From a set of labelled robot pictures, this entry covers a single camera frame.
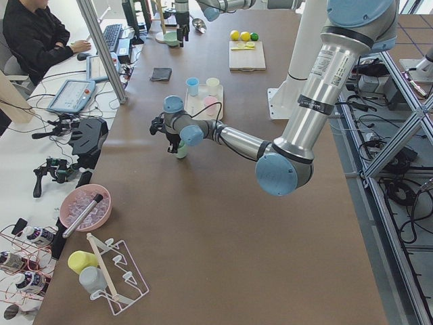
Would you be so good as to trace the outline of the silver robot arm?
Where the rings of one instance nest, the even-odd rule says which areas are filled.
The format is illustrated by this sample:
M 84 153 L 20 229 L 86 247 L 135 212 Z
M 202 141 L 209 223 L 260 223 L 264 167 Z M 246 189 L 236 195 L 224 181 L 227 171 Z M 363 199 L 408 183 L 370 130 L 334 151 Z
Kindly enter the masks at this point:
M 249 9 L 255 0 L 205 0 L 197 1 L 204 17 L 207 21 L 216 20 L 221 14 L 234 12 L 238 9 Z M 175 0 L 175 20 L 177 23 L 176 36 L 179 47 L 184 46 L 185 41 L 189 41 L 190 14 L 188 0 Z
M 180 144 L 197 146 L 204 139 L 227 146 L 256 162 L 257 182 L 274 196 L 306 184 L 313 175 L 313 146 L 355 63 L 394 46 L 398 1 L 328 1 L 323 11 L 327 19 L 318 32 L 321 49 L 280 137 L 266 142 L 219 119 L 194 119 L 175 95 L 164 99 L 150 133 L 165 134 L 173 154 Z

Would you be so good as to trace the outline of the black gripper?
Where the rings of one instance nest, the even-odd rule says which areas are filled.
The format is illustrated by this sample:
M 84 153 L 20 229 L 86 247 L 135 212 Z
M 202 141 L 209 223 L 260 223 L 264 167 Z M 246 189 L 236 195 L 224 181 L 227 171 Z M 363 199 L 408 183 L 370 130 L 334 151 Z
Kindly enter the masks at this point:
M 182 38 L 184 41 L 189 41 L 189 11 L 175 11 L 173 9 L 166 9 L 164 11 L 164 19 L 168 19 L 174 15 L 177 23 L 177 40 L 179 47 L 182 47 Z
M 179 135 L 170 133 L 166 129 L 164 118 L 162 117 L 161 114 L 159 116 L 156 116 L 151 121 L 151 125 L 150 125 L 150 134 L 155 135 L 157 132 L 165 134 L 166 139 L 169 142 L 167 152 L 177 154 L 179 149 L 179 144 L 181 143 L 181 138 Z

